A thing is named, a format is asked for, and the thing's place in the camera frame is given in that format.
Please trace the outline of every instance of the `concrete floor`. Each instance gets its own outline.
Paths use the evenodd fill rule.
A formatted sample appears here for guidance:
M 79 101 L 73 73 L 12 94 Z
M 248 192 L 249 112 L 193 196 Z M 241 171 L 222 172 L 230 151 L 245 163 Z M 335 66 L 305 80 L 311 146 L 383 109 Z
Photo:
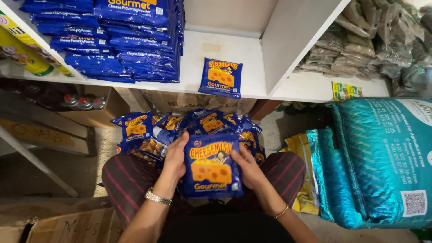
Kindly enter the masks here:
M 321 113 L 289 116 L 283 112 L 273 112 L 260 123 L 263 129 L 260 144 L 264 145 L 267 155 L 274 153 L 284 143 L 285 138 L 308 129 L 323 127 L 327 122 L 324 118 Z M 96 184 L 102 182 L 102 166 L 108 158 L 116 154 L 116 143 L 121 140 L 120 128 L 97 128 L 96 134 L 98 156 L 95 158 L 47 149 L 34 152 L 83 198 L 107 195 L 105 189 Z M 0 158 L 0 183 L 0 198 L 20 195 L 67 196 L 19 154 Z M 319 242 L 418 242 L 417 237 L 409 230 L 346 230 L 315 215 L 298 215 L 316 234 Z

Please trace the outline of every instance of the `brown box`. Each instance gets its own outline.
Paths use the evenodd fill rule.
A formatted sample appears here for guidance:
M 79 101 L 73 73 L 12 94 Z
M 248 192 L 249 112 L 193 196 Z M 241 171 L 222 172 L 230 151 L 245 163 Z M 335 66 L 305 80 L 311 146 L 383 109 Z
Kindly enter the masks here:
M 5 199 L 0 243 L 114 243 L 122 226 L 108 197 Z
M 107 105 L 102 110 L 59 112 L 60 115 L 88 127 L 117 127 L 110 120 L 126 115 L 130 111 L 129 105 L 115 91 L 113 87 L 83 85 L 80 93 L 107 96 Z
M 188 113 L 195 109 L 206 108 L 222 112 L 237 112 L 247 114 L 257 99 L 231 99 L 222 96 L 176 93 L 155 90 L 141 90 L 161 113 Z

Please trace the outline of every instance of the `person's left hand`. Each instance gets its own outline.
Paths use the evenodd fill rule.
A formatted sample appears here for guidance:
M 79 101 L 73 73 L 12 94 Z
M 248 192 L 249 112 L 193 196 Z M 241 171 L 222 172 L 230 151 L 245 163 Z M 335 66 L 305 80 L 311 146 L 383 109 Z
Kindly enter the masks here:
M 186 173 L 183 149 L 188 141 L 189 134 L 185 131 L 179 138 L 168 145 L 162 172 L 169 173 L 176 180 L 179 180 Z

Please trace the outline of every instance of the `hand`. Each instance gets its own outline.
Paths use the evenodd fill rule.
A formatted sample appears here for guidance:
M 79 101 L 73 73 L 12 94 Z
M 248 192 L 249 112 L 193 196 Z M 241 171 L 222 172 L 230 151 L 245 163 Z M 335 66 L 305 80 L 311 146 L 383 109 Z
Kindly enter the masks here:
M 189 134 L 185 131 L 179 138 L 168 146 L 168 152 L 165 156 L 165 164 L 162 173 L 165 172 L 165 174 L 169 174 L 176 181 L 186 173 L 183 149 L 188 141 Z
M 257 189 L 268 182 L 254 157 L 244 146 L 240 146 L 240 154 L 231 151 L 231 158 L 237 162 L 243 172 L 242 181 L 249 189 Z

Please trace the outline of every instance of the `yellow container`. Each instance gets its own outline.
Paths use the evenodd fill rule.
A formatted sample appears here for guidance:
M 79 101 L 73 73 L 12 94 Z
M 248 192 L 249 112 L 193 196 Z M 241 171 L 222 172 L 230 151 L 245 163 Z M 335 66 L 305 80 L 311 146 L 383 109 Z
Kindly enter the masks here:
M 71 72 L 67 68 L 61 65 L 53 56 L 49 54 L 48 51 L 43 49 L 31 36 L 25 33 L 17 24 L 15 24 L 15 22 L 13 22 L 1 10 L 0 10 L 0 25 L 3 28 L 5 28 L 7 31 L 9 31 L 9 33 L 11 33 L 17 39 L 19 39 L 22 43 L 31 47 L 33 51 L 35 51 L 43 58 L 45 58 L 45 60 L 49 64 L 56 67 L 62 74 L 64 74 L 67 77 L 73 77 L 73 74 L 71 74 Z
M 7 30 L 0 28 L 0 36 L 1 51 L 30 73 L 36 76 L 45 76 L 54 69 L 53 66 L 32 52 L 29 47 L 13 37 Z

